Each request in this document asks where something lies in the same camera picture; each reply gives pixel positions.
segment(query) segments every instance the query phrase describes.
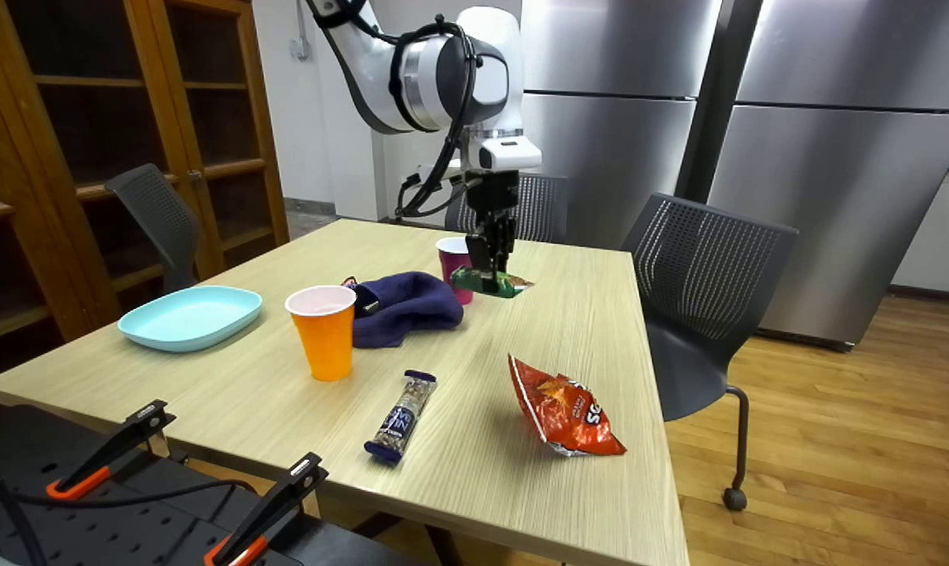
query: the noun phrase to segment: refrigerator door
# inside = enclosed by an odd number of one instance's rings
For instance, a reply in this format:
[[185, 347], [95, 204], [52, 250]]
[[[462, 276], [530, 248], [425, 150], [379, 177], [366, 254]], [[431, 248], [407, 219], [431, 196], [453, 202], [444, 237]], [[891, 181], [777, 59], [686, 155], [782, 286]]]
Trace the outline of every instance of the refrigerator door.
[[526, 125], [542, 161], [527, 177], [554, 219], [565, 219], [545, 229], [621, 248], [644, 197], [671, 196], [692, 116], [692, 99], [526, 95]]
[[949, 0], [763, 0], [739, 99], [949, 110]]
[[526, 88], [696, 96], [718, 0], [526, 0]]
[[949, 113], [735, 106], [709, 204], [798, 227], [760, 328], [853, 347], [949, 162]]

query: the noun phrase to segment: purple cloth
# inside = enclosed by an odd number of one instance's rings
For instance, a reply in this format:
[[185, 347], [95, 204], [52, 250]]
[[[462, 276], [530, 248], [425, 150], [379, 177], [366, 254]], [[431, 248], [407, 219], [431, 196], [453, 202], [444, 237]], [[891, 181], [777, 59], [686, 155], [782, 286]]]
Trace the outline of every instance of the purple cloth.
[[403, 347], [414, 330], [453, 330], [464, 317], [453, 290], [422, 270], [357, 284], [354, 292], [351, 341], [357, 349]]

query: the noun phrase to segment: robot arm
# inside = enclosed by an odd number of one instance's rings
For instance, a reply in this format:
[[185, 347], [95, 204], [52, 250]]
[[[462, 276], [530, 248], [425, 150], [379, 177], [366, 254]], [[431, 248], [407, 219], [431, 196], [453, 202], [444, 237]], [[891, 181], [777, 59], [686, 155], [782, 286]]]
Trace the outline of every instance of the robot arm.
[[457, 158], [464, 197], [476, 213], [468, 237], [470, 263], [479, 276], [468, 286], [495, 292], [514, 240], [518, 168], [541, 162], [541, 150], [521, 129], [521, 45], [512, 13], [470, 5], [457, 21], [431, 21], [403, 37], [376, 28], [365, 0], [307, 0], [322, 28], [354, 110], [373, 132], [439, 132], [444, 150], [398, 217], [417, 209], [449, 161]]

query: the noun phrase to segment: chip bag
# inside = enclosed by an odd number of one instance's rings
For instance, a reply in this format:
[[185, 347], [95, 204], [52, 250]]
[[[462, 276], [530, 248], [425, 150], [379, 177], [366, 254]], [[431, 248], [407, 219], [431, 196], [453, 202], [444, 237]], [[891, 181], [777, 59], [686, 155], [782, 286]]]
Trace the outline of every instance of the chip bag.
[[610, 419], [594, 394], [561, 373], [537, 370], [509, 354], [514, 400], [533, 423], [541, 443], [561, 456], [619, 456], [624, 446], [614, 436]]

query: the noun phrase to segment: black chair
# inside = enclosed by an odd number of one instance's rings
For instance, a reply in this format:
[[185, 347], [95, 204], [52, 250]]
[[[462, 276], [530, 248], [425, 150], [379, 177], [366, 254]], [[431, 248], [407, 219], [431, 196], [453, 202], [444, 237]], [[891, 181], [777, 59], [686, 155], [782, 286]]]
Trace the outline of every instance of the black chair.
[[649, 196], [628, 233], [652, 351], [664, 420], [695, 416], [723, 394], [739, 400], [735, 476], [723, 494], [740, 512], [748, 395], [727, 380], [729, 359], [756, 330], [798, 233]]
[[194, 284], [197, 224], [154, 162], [140, 162], [102, 181], [136, 217], [164, 261], [164, 290]]

